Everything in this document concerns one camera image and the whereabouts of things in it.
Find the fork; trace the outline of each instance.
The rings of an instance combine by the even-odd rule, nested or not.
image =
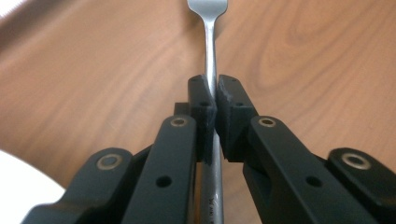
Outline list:
[[[216,99],[216,53],[215,53],[215,22],[227,10],[227,0],[187,0],[189,8],[198,14],[205,26],[205,75],[210,94]],[[201,223],[224,223],[221,160],[219,136],[214,131],[213,147],[204,155],[209,161],[203,160],[201,177]]]

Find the wood grain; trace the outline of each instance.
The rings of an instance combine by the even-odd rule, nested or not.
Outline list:
[[[230,0],[218,72],[319,156],[354,147],[396,171],[395,21],[392,0]],[[204,72],[204,43],[186,1],[54,7],[0,49],[0,148],[65,187],[100,149],[138,152]],[[225,222],[260,223],[241,170],[223,163]]]

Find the fork head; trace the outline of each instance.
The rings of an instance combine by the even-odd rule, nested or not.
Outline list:
[[[228,0],[187,0],[189,8],[204,21],[215,21],[228,6]]]

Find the wooden table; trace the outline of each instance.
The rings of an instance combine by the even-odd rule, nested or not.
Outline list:
[[[45,10],[1,24],[20,30],[0,33],[0,148],[67,187],[92,153],[154,141],[204,72],[205,36],[185,0]],[[396,171],[395,1],[230,0],[217,55],[315,154],[354,147]],[[241,173],[224,162],[225,223],[260,223]]]

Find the metal utensil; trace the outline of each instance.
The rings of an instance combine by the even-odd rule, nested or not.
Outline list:
[[[216,99],[216,53],[215,53],[215,22],[227,10],[227,0],[188,0],[189,7],[204,21],[206,59],[205,75],[210,93]],[[202,165],[201,178],[201,223],[223,223],[223,199],[221,181],[221,160],[219,136],[215,131],[211,161]]]

